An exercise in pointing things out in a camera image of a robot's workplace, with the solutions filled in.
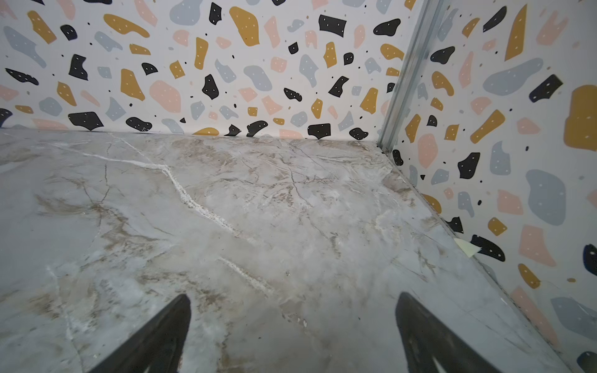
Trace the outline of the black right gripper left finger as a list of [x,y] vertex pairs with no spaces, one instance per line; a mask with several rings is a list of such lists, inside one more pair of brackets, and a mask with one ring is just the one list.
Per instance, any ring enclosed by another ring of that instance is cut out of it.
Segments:
[[177,295],[92,372],[177,372],[191,323],[191,300]]

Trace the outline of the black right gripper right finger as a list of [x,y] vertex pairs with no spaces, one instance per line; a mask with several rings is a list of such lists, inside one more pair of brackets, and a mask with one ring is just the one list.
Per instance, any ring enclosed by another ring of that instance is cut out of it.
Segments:
[[498,371],[409,293],[400,294],[395,317],[409,372]]

